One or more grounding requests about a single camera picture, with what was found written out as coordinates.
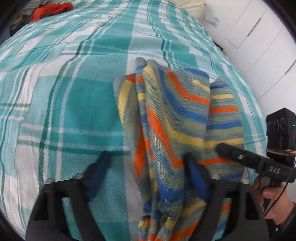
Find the right hand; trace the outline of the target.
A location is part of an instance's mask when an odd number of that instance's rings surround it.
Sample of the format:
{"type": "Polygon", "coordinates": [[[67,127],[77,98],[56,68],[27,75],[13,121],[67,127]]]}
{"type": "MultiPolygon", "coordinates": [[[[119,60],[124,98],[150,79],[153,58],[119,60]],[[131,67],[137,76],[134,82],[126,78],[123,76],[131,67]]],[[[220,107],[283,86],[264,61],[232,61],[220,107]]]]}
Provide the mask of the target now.
{"type": "MultiPolygon", "coordinates": [[[[283,188],[285,186],[285,183],[281,183],[280,186],[277,187],[268,187],[263,190],[263,192],[260,191],[260,178],[256,178],[254,180],[254,184],[252,185],[252,188],[254,190],[255,196],[257,197],[257,201],[261,207],[261,210],[264,211],[263,203],[264,199],[270,199],[270,200],[276,200],[281,192],[283,191],[283,188]]],[[[273,208],[269,211],[269,213],[265,216],[266,219],[271,219],[274,221],[276,225],[282,224],[290,214],[294,207],[294,203],[288,198],[287,191],[285,190],[280,197],[280,199],[275,202],[275,205],[273,208]]]]}

